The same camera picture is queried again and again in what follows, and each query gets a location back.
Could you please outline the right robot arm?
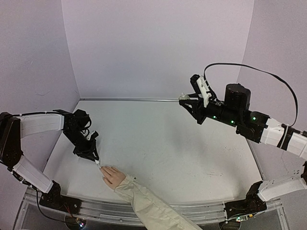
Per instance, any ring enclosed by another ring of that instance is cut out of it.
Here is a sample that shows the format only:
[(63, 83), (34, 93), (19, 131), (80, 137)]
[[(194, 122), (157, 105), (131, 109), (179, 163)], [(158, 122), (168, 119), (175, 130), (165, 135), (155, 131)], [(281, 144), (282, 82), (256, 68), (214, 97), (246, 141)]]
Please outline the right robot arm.
[[(266, 114), (250, 111), (251, 92), (240, 84), (228, 84), (222, 103), (215, 102), (207, 87), (197, 84), (195, 93), (182, 94), (179, 104), (202, 124), (206, 118), (236, 128), (236, 133), (255, 143), (272, 145), (300, 158), (307, 158), (307, 133), (278, 122)], [(226, 220), (237, 222), (267, 209), (267, 201), (307, 188), (307, 171), (297, 170), (278, 179), (259, 181), (245, 199), (226, 202)]]

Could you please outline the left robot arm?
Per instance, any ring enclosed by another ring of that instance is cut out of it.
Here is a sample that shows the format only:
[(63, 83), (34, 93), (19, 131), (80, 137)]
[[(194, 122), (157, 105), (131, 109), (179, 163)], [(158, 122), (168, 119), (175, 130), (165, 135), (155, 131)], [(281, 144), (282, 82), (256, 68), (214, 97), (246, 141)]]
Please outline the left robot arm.
[(62, 194), (61, 186), (46, 176), (25, 155), (25, 141), (32, 136), (61, 132), (73, 145), (73, 154), (99, 163), (97, 131), (90, 131), (92, 120), (84, 110), (53, 110), (25, 114), (0, 114), (0, 162), (22, 184), (41, 196), (38, 205), (70, 214), (78, 214), (81, 200)]

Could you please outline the beige sleeved forearm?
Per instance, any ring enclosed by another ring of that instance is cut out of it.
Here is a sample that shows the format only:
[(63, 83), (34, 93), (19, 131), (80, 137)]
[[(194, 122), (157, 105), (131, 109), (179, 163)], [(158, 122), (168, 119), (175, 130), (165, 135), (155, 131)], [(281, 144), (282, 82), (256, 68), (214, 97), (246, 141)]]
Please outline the beige sleeved forearm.
[(201, 229), (130, 175), (115, 188), (115, 193), (131, 204), (136, 216), (148, 230)]

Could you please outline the mannequin hand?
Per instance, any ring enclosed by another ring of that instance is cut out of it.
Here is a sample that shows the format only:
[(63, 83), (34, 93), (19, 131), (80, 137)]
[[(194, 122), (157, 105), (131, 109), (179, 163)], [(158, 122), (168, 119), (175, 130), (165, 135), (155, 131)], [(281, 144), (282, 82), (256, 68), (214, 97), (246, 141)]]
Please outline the mannequin hand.
[(105, 184), (113, 190), (126, 178), (126, 175), (115, 167), (103, 166), (100, 168), (100, 171), (103, 174)]

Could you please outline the clear nail polish bottle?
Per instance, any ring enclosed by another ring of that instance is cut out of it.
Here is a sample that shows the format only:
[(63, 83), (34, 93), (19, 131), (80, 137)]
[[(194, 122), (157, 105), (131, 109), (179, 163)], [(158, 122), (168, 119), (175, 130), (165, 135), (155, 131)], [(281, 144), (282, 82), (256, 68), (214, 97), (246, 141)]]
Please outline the clear nail polish bottle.
[(189, 99), (190, 99), (189, 95), (188, 94), (184, 94), (184, 93), (181, 93), (181, 95), (178, 98), (179, 101), (189, 100)]

